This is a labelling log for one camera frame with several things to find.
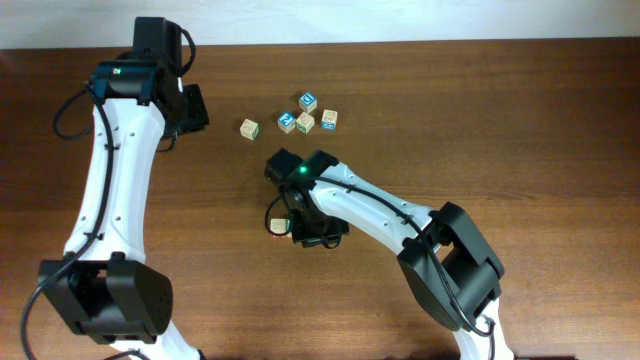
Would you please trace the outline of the wooden block red side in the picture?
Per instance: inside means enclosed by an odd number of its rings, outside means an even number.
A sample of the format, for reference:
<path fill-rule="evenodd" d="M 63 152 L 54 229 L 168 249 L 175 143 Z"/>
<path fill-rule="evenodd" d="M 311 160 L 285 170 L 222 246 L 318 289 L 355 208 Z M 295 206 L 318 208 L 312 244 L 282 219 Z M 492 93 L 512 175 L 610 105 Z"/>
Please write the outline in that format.
<path fill-rule="evenodd" d="M 269 229 L 273 236 L 292 237 L 290 230 L 290 221 L 284 218 L 272 218 L 269 223 Z"/>

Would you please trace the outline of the wooden block green side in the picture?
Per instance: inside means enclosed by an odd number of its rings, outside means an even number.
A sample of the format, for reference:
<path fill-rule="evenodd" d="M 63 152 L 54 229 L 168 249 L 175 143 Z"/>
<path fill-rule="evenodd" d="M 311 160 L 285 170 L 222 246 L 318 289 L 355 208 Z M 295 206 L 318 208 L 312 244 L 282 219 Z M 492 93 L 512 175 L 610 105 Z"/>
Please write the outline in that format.
<path fill-rule="evenodd" d="M 249 140 L 254 141 L 260 132 L 260 125 L 250 119 L 245 119 L 240 127 L 240 134 Z"/>

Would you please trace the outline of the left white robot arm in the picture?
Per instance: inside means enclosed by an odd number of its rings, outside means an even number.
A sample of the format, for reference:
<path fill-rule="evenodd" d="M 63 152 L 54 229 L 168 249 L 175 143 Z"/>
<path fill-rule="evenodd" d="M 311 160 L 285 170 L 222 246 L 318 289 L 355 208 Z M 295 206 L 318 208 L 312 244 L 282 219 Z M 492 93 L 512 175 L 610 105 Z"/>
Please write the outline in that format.
<path fill-rule="evenodd" d="M 195 85 L 161 60 L 101 63 L 91 163 L 79 217 L 60 260 L 44 260 L 38 291 L 72 333 L 142 359 L 201 359 L 172 321 L 170 280 L 147 266 L 143 240 L 152 163 L 167 122 L 203 107 Z"/>

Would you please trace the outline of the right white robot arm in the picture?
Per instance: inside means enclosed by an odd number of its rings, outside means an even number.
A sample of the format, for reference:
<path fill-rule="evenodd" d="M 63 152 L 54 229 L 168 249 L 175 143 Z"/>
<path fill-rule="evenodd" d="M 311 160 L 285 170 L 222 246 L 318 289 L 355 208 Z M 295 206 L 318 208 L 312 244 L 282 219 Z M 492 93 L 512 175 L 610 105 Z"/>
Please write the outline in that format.
<path fill-rule="evenodd" d="M 333 249 L 360 229 L 396 256 L 414 298 L 453 332 L 462 358 L 514 358 L 498 315 L 504 266 L 461 207 L 402 200 L 322 151 L 302 159 L 280 150 L 266 172 L 294 203 L 294 242 Z"/>

